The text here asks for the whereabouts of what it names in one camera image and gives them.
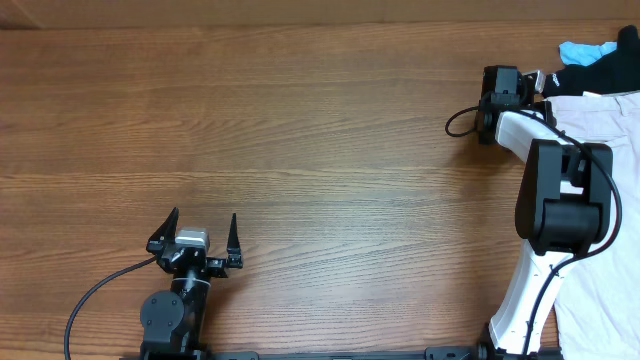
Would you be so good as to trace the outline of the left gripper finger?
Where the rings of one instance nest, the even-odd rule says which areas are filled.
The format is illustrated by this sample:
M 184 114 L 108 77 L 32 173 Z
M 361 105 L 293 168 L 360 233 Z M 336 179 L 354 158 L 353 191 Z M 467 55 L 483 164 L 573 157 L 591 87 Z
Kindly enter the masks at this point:
M 227 240 L 227 253 L 229 256 L 240 256 L 241 246 L 238 236 L 237 217 L 236 214 L 232 215 L 228 240 Z
M 148 242 L 174 243 L 179 219 L 179 209 L 174 207 L 162 225 L 149 237 Z

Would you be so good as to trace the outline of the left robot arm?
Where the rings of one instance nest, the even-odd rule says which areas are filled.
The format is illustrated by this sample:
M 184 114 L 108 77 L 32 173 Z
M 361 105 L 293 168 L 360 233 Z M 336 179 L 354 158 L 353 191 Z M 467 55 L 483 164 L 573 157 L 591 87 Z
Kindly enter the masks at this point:
M 201 341 L 211 280 L 243 267 L 236 217 L 231 218 L 223 258 L 208 255 L 206 229 L 179 228 L 178 220 L 175 208 L 147 241 L 146 251 L 172 281 L 168 290 L 150 295 L 141 307 L 142 359 L 211 359 L 211 350 Z

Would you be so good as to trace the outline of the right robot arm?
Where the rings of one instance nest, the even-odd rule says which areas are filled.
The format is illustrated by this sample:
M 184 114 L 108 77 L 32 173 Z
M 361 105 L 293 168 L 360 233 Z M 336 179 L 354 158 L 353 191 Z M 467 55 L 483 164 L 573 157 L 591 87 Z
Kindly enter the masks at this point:
M 559 359 L 541 333 L 566 276 L 607 249 L 621 223 L 613 154 L 557 126 L 550 102 L 536 100 L 543 76 L 514 66 L 483 70 L 475 118 L 482 144 L 497 144 L 525 164 L 515 206 L 520 255 L 505 298 L 471 359 Z

